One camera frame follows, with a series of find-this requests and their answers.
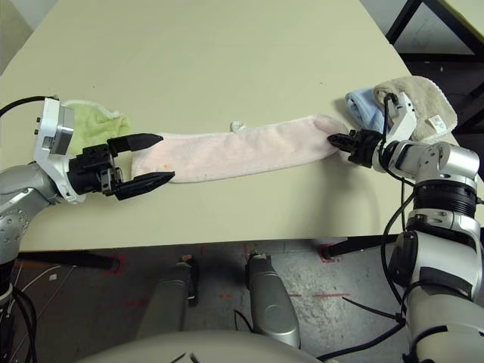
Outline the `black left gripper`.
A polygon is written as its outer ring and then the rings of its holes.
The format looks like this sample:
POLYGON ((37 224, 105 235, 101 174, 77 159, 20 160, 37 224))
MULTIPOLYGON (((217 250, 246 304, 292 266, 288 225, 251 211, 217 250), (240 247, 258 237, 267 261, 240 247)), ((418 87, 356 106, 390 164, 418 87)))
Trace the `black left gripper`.
POLYGON ((123 182, 123 172, 114 158, 126 151, 136 152, 154 146, 163 137, 152 133, 138 133, 110 138, 105 144, 84 147, 82 153, 69 160, 67 177, 78 195, 100 192, 126 200, 146 194, 168 183, 175 172, 150 172, 123 182))

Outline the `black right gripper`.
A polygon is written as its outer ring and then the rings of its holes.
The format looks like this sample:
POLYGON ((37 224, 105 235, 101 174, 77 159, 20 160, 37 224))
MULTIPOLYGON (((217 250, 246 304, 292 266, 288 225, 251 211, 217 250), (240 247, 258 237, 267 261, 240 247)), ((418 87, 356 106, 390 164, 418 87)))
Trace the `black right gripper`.
POLYGON ((351 130, 348 135, 337 133, 327 137, 332 147, 349 153, 348 161, 371 168, 374 152, 382 141, 382 134, 373 130, 351 130))

